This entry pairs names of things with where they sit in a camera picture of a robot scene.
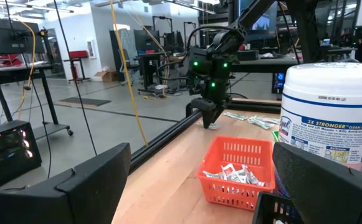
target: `office chair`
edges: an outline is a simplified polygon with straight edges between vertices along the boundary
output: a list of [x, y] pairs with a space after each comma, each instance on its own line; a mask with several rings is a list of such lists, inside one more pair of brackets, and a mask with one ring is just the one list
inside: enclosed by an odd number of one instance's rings
[[[127, 52], [125, 49], [123, 49], [123, 51], [124, 51], [124, 57], [125, 57], [126, 67], [127, 67], [128, 71], [130, 72], [130, 76], [131, 76], [130, 79], [131, 79], [131, 85], [132, 85], [132, 84], [133, 84], [133, 74], [140, 69], [140, 65], [131, 64], [130, 57], [128, 56], [128, 52]], [[120, 68], [120, 72], [121, 72], [121, 73], [124, 73], [123, 57], [120, 57], [120, 58], [121, 58], [121, 68]], [[127, 81], [121, 82], [120, 84], [121, 84], [121, 85], [127, 84]]]

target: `packet on table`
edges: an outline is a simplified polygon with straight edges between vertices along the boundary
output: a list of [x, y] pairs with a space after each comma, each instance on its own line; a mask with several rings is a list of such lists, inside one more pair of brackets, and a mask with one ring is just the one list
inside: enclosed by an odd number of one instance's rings
[[226, 112], [224, 113], [225, 116], [231, 117], [231, 118], [235, 118], [235, 119], [239, 119], [241, 121], [244, 121], [245, 119], [248, 118], [248, 116], [243, 116], [240, 114], [234, 114], [234, 113], [230, 113], [230, 112]]

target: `wooden table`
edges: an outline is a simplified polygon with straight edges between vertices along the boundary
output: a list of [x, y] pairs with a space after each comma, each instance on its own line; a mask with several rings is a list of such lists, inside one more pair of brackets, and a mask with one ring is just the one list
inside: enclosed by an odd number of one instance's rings
[[[279, 118], [279, 114], [230, 111]], [[112, 223], [251, 223], [253, 212], [206, 202], [196, 170], [217, 135], [274, 141], [272, 131], [221, 115], [217, 130], [193, 124], [128, 177]]]

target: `orange basket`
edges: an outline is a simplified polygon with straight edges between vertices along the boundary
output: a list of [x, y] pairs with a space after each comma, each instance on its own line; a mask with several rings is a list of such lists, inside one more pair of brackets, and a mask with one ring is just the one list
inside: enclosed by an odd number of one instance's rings
[[[235, 170], [242, 169], [242, 164], [248, 165], [258, 180], [265, 182], [265, 187], [213, 179], [203, 174], [203, 171], [212, 174], [222, 172], [221, 166], [229, 163]], [[217, 136], [196, 175], [208, 202], [254, 211], [259, 192], [271, 192], [275, 188], [274, 170], [270, 141]]]

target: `black frame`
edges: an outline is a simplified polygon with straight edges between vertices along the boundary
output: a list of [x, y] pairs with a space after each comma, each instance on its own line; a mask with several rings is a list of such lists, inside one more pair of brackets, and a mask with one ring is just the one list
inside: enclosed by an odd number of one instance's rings
[[[263, 113], [275, 113], [280, 114], [280, 103], [269, 102], [251, 102], [243, 99], [234, 98], [227, 104], [228, 110], [241, 110], [241, 111], [256, 111]], [[195, 123], [200, 117], [199, 110], [192, 111], [192, 108], [186, 106], [187, 117], [168, 128], [166, 131], [155, 137], [148, 143], [148, 146], [143, 146], [131, 155], [130, 174], [134, 172], [139, 166], [142, 166], [148, 159], [154, 156], [157, 152], [162, 150], [167, 144], [169, 144], [174, 138], [179, 136], [183, 131], [187, 130], [193, 123]]]

